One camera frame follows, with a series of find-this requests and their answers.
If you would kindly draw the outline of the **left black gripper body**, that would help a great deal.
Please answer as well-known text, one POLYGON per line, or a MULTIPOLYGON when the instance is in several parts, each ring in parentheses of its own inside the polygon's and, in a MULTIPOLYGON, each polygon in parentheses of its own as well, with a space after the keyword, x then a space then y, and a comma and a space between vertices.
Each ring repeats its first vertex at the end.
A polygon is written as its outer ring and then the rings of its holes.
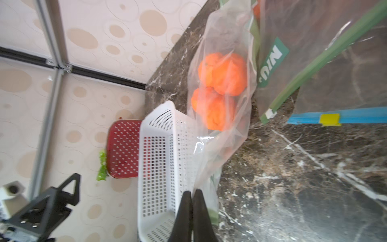
POLYGON ((9 219, 1 220, 2 242, 55 242, 51 233, 65 220, 65 192, 49 188, 9 219))

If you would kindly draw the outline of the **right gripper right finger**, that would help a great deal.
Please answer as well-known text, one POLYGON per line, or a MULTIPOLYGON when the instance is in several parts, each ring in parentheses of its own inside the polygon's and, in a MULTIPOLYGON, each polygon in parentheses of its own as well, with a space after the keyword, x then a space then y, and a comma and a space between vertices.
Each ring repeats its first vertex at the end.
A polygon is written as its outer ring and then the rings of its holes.
POLYGON ((194 242, 218 242, 200 189, 195 191, 192 205, 194 242))

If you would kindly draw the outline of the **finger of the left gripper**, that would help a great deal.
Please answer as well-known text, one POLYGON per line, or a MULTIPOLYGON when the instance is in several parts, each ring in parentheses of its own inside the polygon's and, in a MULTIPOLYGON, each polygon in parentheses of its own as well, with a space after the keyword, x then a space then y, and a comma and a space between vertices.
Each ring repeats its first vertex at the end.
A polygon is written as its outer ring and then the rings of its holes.
POLYGON ((68 205, 76 206, 80 201, 81 175, 70 175, 58 187, 55 187, 55 208, 64 209, 68 205))

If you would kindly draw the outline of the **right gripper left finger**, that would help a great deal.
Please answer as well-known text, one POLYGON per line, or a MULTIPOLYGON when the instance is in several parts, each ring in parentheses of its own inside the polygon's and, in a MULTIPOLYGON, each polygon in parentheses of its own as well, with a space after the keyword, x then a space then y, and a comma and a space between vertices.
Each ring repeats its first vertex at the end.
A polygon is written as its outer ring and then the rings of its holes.
POLYGON ((193 228, 193 208, 190 191, 182 195, 178 213, 168 242, 191 242, 193 228))

